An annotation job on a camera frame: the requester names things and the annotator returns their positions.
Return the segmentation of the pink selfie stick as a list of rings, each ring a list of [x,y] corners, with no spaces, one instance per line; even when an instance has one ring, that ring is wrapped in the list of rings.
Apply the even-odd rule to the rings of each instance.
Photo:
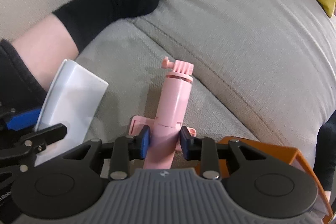
[[[181,150],[179,132],[183,126],[193,84],[194,65],[185,61],[170,61],[165,57],[162,68],[165,75],[155,118],[136,115],[132,118],[129,135],[140,133],[143,126],[150,127],[150,143],[143,163],[145,169],[171,168],[176,151]]]

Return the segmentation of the orange cardboard box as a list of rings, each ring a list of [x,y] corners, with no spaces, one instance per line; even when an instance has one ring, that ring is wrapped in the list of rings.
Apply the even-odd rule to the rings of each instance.
[[[219,180],[230,201],[254,217],[276,222],[311,214],[318,223],[331,223],[333,211],[321,183],[294,147],[198,137],[187,141],[183,154],[199,161],[197,173]]]

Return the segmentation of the beige fabric sofa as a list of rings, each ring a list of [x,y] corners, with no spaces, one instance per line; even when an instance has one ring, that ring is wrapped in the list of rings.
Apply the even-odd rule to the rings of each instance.
[[[335,19],[316,0],[160,0],[111,24],[77,58],[109,84],[82,137],[111,141],[133,116],[154,118],[166,56],[194,65],[185,125],[296,147],[314,163],[335,110]]]

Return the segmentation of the person right leg black sock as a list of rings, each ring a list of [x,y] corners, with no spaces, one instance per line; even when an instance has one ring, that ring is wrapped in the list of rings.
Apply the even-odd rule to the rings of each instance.
[[[313,170],[323,189],[331,191],[335,173],[335,112],[319,129]]]

